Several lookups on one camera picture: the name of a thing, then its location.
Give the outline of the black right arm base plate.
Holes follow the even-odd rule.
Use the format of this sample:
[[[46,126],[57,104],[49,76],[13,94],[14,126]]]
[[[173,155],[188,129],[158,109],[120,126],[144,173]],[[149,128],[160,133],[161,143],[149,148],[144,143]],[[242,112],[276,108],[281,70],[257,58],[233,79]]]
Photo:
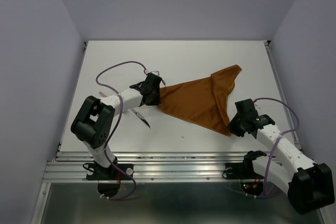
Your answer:
[[[244,155],[244,159],[240,163],[225,163],[225,170],[222,176],[225,179],[255,179],[258,174],[253,168],[253,161],[257,158],[267,156],[262,151],[249,151]]]

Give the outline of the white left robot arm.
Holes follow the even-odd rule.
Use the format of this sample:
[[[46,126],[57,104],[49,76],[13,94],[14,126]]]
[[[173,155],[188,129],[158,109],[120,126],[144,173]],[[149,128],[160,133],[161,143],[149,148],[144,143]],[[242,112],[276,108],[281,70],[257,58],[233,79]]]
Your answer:
[[[127,110],[143,105],[158,105],[161,82],[161,77],[150,72],[144,81],[129,86],[121,93],[101,99],[89,96],[84,100],[70,130],[92,154],[104,178],[113,178],[117,172],[117,166],[113,163],[116,157],[107,143],[113,118],[118,116],[116,124],[119,124],[120,116]]]

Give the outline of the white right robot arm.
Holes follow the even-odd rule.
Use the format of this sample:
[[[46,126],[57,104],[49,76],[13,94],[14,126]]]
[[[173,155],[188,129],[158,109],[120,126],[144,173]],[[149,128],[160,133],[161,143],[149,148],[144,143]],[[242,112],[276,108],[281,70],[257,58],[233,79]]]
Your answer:
[[[271,182],[287,195],[293,209],[301,214],[331,205],[335,202],[332,171],[306,157],[281,132],[268,115],[258,114],[252,99],[235,103],[237,113],[228,125],[238,137],[250,134],[263,144],[270,154],[249,151],[240,163],[226,163],[223,177],[228,180],[256,179],[256,184],[241,184],[245,195],[254,198],[264,195],[261,188]]]

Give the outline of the orange brown cloth napkin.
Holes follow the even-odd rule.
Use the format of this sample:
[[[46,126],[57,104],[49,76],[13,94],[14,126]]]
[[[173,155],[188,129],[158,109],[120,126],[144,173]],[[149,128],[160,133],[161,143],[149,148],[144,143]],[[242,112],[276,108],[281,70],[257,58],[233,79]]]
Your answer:
[[[233,65],[203,79],[161,88],[157,107],[167,115],[230,136],[227,103],[241,70]]]

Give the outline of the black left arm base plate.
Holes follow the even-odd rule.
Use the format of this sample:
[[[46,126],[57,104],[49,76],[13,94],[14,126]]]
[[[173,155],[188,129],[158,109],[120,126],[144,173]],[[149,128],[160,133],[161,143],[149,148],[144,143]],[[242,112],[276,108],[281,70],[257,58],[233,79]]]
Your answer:
[[[128,176],[120,173],[113,166],[104,168],[97,163],[84,163],[83,168],[86,170],[86,180],[99,181],[99,180],[131,180]]]

